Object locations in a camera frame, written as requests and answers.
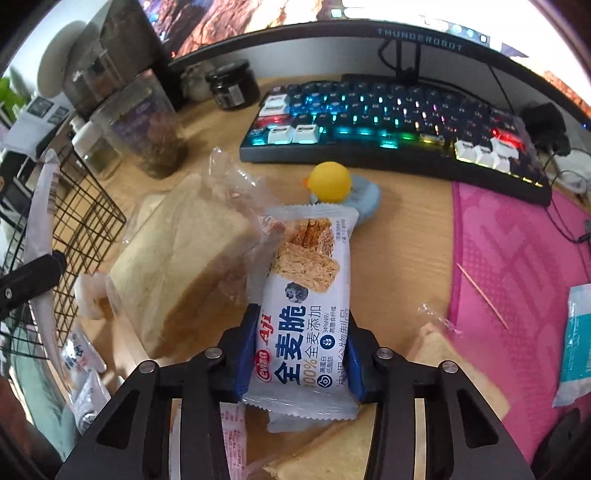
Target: screw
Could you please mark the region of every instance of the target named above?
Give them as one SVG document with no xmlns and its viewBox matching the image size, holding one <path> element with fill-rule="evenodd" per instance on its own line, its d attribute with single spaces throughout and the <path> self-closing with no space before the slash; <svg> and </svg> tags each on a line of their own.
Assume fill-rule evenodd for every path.
<svg viewBox="0 0 591 480">
<path fill-rule="evenodd" d="M 394 350 L 385 346 L 381 346 L 378 348 L 378 351 L 376 351 L 375 354 L 382 360 L 390 360 L 394 356 Z"/>
<path fill-rule="evenodd" d="M 141 362 L 139 365 L 139 371 L 143 374 L 150 374 L 156 369 L 156 362 L 152 360 L 146 360 Z"/>
<path fill-rule="evenodd" d="M 220 358 L 223 352 L 221 348 L 216 346 L 211 346 L 207 350 L 205 350 L 205 356 L 210 360 L 215 360 L 216 358 Z"/>
<path fill-rule="evenodd" d="M 454 374 L 457 372 L 457 365 L 451 360 L 444 361 L 442 367 L 444 371 L 446 371 L 449 374 Z"/>
</svg>

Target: mechanical keyboard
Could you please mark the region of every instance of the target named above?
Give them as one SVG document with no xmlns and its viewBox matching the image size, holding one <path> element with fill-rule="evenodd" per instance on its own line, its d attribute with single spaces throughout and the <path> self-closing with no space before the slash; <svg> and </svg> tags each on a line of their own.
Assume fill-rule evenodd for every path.
<svg viewBox="0 0 591 480">
<path fill-rule="evenodd" d="M 384 77 L 277 86 L 242 161 L 391 170 L 457 180 L 548 206 L 551 189 L 519 117 L 451 90 Z"/>
</svg>

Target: snack bar package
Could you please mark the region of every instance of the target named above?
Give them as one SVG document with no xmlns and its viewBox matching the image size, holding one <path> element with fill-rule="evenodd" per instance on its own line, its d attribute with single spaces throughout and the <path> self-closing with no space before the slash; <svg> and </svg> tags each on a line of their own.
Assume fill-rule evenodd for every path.
<svg viewBox="0 0 591 480">
<path fill-rule="evenodd" d="M 591 392 L 591 284 L 570 289 L 560 384 L 553 407 L 565 407 Z"/>
<path fill-rule="evenodd" d="M 286 233 L 262 294 L 255 368 L 244 400 L 279 414 L 354 419 L 359 407 L 349 392 L 343 356 L 349 237 L 359 214 L 333 204 L 268 213 L 285 223 Z"/>
</svg>

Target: black wire rack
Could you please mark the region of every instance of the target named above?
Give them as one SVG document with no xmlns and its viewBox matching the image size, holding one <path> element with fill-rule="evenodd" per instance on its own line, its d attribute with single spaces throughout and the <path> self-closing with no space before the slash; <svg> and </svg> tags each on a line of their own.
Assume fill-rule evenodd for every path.
<svg viewBox="0 0 591 480">
<path fill-rule="evenodd" d="M 69 126 L 64 127 L 48 147 L 56 152 L 61 171 L 54 215 L 53 249 L 65 255 L 67 265 L 53 293 L 59 348 L 64 345 L 78 311 L 73 292 L 76 278 L 97 270 L 126 222 L 123 212 L 74 151 L 71 137 Z M 3 212 L 4 227 L 12 228 L 13 233 L 8 240 L 2 276 L 23 265 L 25 231 L 34 188 L 27 185 L 34 184 L 35 173 L 38 174 L 38 167 L 36 171 L 31 166 L 35 166 L 33 160 L 26 159 L 18 174 L 11 179 L 17 185 L 19 194 L 28 199 L 28 204 L 25 202 L 25 207 L 22 207 L 23 202 L 20 202 L 20 211 L 12 211 L 11 216 Z M 0 341 L 4 354 L 47 358 L 28 304 L 13 310 L 3 321 L 5 327 L 0 332 Z"/>
</svg>

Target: black jar lid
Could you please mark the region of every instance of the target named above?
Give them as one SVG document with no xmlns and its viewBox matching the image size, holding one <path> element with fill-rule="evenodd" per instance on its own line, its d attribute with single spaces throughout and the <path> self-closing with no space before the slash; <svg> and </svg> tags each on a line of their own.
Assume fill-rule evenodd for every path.
<svg viewBox="0 0 591 480">
<path fill-rule="evenodd" d="M 225 65 L 208 72 L 205 75 L 205 79 L 208 83 L 239 80 L 250 66 L 251 64 L 248 60 L 237 60 L 231 63 L 226 63 Z"/>
</svg>

